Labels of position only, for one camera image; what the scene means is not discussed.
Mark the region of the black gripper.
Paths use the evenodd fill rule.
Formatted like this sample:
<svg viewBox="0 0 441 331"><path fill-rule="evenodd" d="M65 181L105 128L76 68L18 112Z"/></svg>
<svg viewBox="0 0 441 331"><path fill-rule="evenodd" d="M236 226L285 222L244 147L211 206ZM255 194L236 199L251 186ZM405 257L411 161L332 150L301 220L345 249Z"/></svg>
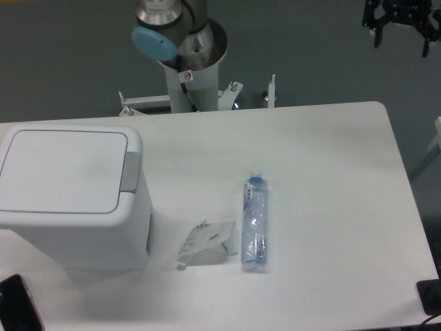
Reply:
<svg viewBox="0 0 441 331"><path fill-rule="evenodd" d="M375 11L381 8L383 15L376 18ZM440 40L440 11L431 13L431 1L424 0L366 0L362 15L362 26L369 28L374 36L374 47L382 43L383 28L389 23L415 25L424 42L422 58L429 54L432 43Z"/></svg>

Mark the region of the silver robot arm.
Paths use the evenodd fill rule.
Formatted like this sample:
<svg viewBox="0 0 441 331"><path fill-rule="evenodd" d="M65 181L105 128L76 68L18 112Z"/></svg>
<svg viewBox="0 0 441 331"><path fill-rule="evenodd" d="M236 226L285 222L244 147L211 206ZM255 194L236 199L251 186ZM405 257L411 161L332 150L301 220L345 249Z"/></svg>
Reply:
<svg viewBox="0 0 441 331"><path fill-rule="evenodd" d="M148 57L174 60L192 35L209 25L206 1L139 1L132 31L133 44ZM362 26L370 29L374 46L382 43L382 31L389 23L413 27L424 39L422 58L432 43L440 40L440 6L432 1L365 1Z"/></svg>

